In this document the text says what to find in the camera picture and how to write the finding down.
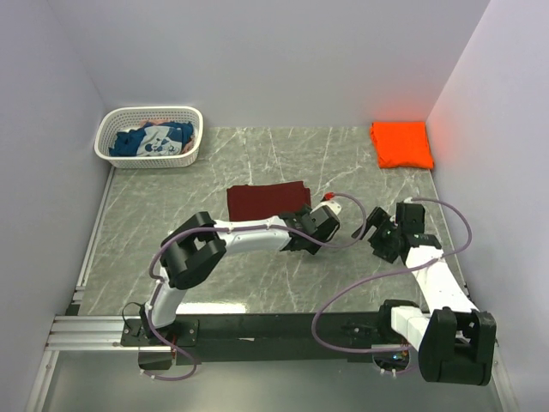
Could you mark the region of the dark red t shirt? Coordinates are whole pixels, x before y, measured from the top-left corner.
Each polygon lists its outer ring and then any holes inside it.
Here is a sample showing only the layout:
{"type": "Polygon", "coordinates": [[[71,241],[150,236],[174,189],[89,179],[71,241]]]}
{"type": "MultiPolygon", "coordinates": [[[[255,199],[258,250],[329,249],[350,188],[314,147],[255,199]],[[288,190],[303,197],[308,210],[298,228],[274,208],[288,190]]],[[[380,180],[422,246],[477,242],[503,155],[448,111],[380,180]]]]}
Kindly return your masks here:
{"type": "Polygon", "coordinates": [[[276,185],[235,185],[226,190],[231,221],[255,221],[299,212],[311,205],[311,191],[303,181],[276,185]]]}

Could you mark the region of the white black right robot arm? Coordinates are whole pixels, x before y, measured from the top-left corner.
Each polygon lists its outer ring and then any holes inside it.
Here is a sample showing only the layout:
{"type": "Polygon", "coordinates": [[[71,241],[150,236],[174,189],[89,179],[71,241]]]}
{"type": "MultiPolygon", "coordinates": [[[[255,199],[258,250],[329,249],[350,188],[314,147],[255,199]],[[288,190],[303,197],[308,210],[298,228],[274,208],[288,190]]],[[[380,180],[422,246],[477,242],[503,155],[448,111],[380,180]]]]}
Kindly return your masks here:
{"type": "Polygon", "coordinates": [[[387,340],[402,337],[417,351],[419,371],[427,382],[487,385],[492,376],[497,324],[462,291],[443,248],[425,232],[425,208],[399,202],[395,215],[376,207],[366,230],[374,256],[393,263],[400,259],[419,285],[428,306],[386,300],[378,311],[377,331],[387,340]]]}

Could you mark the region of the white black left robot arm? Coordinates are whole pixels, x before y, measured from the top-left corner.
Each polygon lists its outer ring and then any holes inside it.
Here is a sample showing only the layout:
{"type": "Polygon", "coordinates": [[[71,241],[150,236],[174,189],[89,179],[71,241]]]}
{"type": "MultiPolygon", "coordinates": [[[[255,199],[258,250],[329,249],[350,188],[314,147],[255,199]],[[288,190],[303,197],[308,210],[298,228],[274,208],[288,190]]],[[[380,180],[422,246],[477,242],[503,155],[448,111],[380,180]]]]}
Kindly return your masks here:
{"type": "Polygon", "coordinates": [[[311,255],[340,228],[341,206],[324,200],[315,208],[256,221],[214,220],[199,212],[165,238],[149,265],[155,289],[140,310],[145,336],[171,327],[186,291],[203,283],[225,256],[251,251],[307,251],[311,255]]]}

